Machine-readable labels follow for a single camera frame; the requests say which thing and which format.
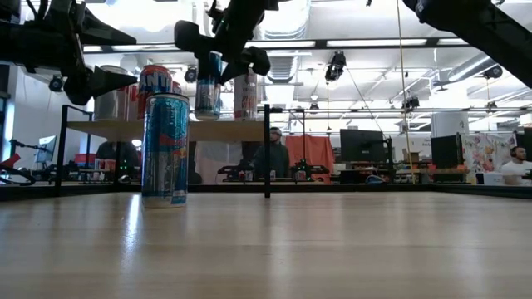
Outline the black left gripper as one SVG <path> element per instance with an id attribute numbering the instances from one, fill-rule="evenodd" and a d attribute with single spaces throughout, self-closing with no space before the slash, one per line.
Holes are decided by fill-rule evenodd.
<path id="1" fill-rule="evenodd" d="M 81 43 L 99 46 L 135 45 L 137 40 L 110 25 L 87 17 L 81 43 L 71 20 L 76 0 L 0 0 L 0 64 L 19 65 L 34 73 L 38 68 L 58 70 L 66 77 L 64 91 L 74 105 L 137 82 L 134 76 L 83 70 Z"/>

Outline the tall white Celsius can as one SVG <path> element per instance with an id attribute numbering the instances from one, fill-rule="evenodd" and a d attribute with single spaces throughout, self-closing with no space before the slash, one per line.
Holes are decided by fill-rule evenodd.
<path id="1" fill-rule="evenodd" d="M 249 69 L 234 79 L 234 119 L 255 120 L 257 115 L 257 75 Z"/>

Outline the white cylindrical column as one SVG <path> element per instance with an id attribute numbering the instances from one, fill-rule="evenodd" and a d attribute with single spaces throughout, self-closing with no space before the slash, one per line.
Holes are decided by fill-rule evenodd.
<path id="1" fill-rule="evenodd" d="M 467 135 L 469 130 L 468 113 L 464 111 L 438 112 L 431 115 L 431 136 Z"/>

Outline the blue silver Red Bull can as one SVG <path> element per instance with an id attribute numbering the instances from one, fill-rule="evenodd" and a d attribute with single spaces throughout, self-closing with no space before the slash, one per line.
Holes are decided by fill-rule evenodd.
<path id="1" fill-rule="evenodd" d="M 217 120 L 221 103 L 221 55 L 211 52 L 199 59 L 196 81 L 195 117 L 198 120 Z"/>
<path id="2" fill-rule="evenodd" d="M 160 93 L 146 101 L 141 197 L 147 208 L 177 208 L 188 192 L 189 99 Z"/>

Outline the white draped cloth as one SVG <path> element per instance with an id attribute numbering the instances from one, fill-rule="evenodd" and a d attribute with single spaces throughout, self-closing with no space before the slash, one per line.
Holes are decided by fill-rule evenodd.
<path id="1" fill-rule="evenodd" d="M 217 184 L 217 171 L 227 165 L 236 165 L 243 158 L 240 142 L 198 141 L 195 148 L 195 171 L 202 184 Z"/>

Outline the black articulated stand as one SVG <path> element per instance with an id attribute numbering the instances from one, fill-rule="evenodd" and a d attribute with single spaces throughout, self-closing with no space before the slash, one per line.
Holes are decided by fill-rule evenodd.
<path id="1" fill-rule="evenodd" d="M 10 146 L 11 146 L 11 149 L 10 149 L 10 155 L 11 156 L 13 154 L 17 153 L 17 148 L 28 148 L 28 149 L 35 150 L 35 158 L 36 158 L 36 152 L 37 152 L 37 149 L 38 149 L 38 145 L 27 145 L 27 144 L 24 144 L 23 142 L 15 140 L 15 139 L 11 139 L 9 141 L 9 143 L 10 143 Z M 34 176 L 34 175 L 39 176 L 40 179 L 43 179 L 44 177 L 48 178 L 50 176 L 50 174 L 49 174 L 49 171 L 47 170 L 47 164 L 40 164 L 40 163 L 37 163 L 37 164 L 41 165 L 40 169 L 17 168 L 17 170 L 22 172 L 23 174 L 30 174 L 32 176 Z"/>

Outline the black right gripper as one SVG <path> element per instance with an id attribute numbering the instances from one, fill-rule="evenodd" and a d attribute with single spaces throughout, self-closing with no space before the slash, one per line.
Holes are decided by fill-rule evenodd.
<path id="1" fill-rule="evenodd" d="M 260 24 L 266 11 L 266 0 L 229 0 L 221 9 L 219 0 L 211 4 L 212 31 L 214 46 L 210 37 L 200 34 L 199 26 L 194 22 L 178 21 L 174 27 L 175 46 L 182 51 L 192 52 L 199 62 L 198 79 L 208 79 L 209 55 L 211 51 L 220 53 L 227 62 L 220 83 L 223 85 L 238 76 L 253 73 L 266 76 L 270 71 L 267 52 L 257 47 L 244 48 L 254 35 L 255 27 Z"/>

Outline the floral patterned cloth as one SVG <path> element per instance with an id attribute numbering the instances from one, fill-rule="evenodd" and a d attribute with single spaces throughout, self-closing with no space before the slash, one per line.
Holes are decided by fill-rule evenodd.
<path id="1" fill-rule="evenodd" d="M 516 146 L 515 134 L 477 133 L 462 135 L 466 182 L 477 184 L 477 173 L 499 172 L 510 161 L 510 149 Z"/>

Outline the wooden shelf black metal frame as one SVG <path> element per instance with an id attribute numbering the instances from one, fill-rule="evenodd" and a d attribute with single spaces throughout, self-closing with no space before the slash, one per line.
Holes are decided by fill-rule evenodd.
<path id="1" fill-rule="evenodd" d="M 72 105 L 62 107 L 61 129 L 58 141 L 57 176 L 54 182 L 54 195 L 62 196 L 62 171 L 64 166 L 67 130 L 86 133 L 89 137 L 95 135 L 110 141 L 132 141 L 143 136 L 144 123 L 141 121 L 123 120 L 88 120 L 69 121 L 68 112 L 75 110 Z M 189 124 L 189 140 L 197 141 L 263 141 L 269 140 L 269 121 L 193 121 Z M 273 188 L 271 181 L 266 178 L 261 185 L 193 185 L 189 187 L 192 193 L 262 193 L 265 198 L 271 196 Z"/>

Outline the grey computer monitor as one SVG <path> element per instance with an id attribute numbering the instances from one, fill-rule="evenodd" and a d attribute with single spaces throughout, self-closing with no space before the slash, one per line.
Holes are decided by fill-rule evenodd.
<path id="1" fill-rule="evenodd" d="M 55 135 L 40 138 L 35 162 L 40 164 L 51 163 L 53 161 L 56 143 L 57 137 Z"/>

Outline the orange draped cloth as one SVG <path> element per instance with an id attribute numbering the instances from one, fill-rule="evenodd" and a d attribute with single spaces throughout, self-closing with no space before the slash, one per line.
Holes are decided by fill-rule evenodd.
<path id="1" fill-rule="evenodd" d="M 330 184 L 333 173 L 334 154 L 328 137 L 314 135 L 289 135 L 285 139 L 288 149 L 289 165 L 294 166 L 302 158 L 308 165 L 322 165 L 329 170 L 328 174 L 313 174 L 313 179 L 322 179 L 325 184 Z"/>

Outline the black aluminium frame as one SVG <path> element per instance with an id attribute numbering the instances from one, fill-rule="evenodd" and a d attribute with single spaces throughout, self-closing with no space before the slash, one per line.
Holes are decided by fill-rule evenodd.
<path id="1" fill-rule="evenodd" d="M 113 184 L 71 184 L 59 188 L 53 185 L 41 186 L 0 186 L 0 202 L 18 201 L 25 199 L 44 199 L 66 197 L 74 195 L 93 195 L 106 193 L 139 193 L 139 185 Z M 190 185 L 189 193 L 225 193 L 262 194 L 263 185 L 219 184 L 219 185 Z M 449 194 L 470 194 L 501 198 L 532 200 L 532 187 L 489 186 L 468 184 L 344 184 L 344 185 L 272 185 L 269 192 L 273 193 L 406 193 L 406 192 L 436 192 Z"/>

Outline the black monitor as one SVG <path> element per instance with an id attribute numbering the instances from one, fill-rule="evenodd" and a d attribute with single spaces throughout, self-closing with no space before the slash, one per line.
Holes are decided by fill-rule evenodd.
<path id="1" fill-rule="evenodd" d="M 431 158 L 438 169 L 454 169 L 463 164 L 461 135 L 431 137 Z"/>
<path id="2" fill-rule="evenodd" d="M 522 132 L 515 132 L 516 145 L 532 154 L 532 127 L 525 127 Z"/>
<path id="3" fill-rule="evenodd" d="M 342 162 L 392 163 L 392 139 L 381 131 L 340 130 Z"/>

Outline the black distant robot rig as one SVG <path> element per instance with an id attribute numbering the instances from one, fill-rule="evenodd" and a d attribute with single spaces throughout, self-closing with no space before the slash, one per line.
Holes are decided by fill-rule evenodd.
<path id="1" fill-rule="evenodd" d="M 293 179 L 296 182 L 313 181 L 312 176 L 314 174 L 322 175 L 329 174 L 330 171 L 323 165 L 309 165 L 307 160 L 301 159 L 290 167 Z"/>
<path id="2" fill-rule="evenodd" d="M 223 182 L 248 183 L 254 181 L 254 167 L 251 164 L 227 165 L 220 168 L 217 174 L 225 174 Z"/>

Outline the person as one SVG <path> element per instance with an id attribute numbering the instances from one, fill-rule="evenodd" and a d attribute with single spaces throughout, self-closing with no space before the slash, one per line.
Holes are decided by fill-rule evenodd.
<path id="1" fill-rule="evenodd" d="M 276 178 L 288 178 L 289 174 L 289 156 L 288 149 L 281 143 L 282 132 L 278 127 L 271 127 L 269 129 L 269 153 L 270 153 L 270 170 L 264 169 L 265 154 L 264 145 L 260 145 L 254 154 L 252 164 L 255 175 L 262 178 L 265 175 L 270 175 L 272 170 L 275 171 Z"/>
<path id="2" fill-rule="evenodd" d="M 515 146 L 510 149 L 511 160 L 501 167 L 501 173 L 506 185 L 527 185 L 528 180 L 524 177 L 532 170 L 532 162 L 526 158 L 523 147 Z"/>
<path id="3" fill-rule="evenodd" d="M 131 179 L 137 177 L 137 167 L 140 166 L 139 154 L 136 147 L 129 142 L 102 143 L 97 152 L 97 159 L 112 159 L 119 161 L 119 176 L 128 175 Z"/>

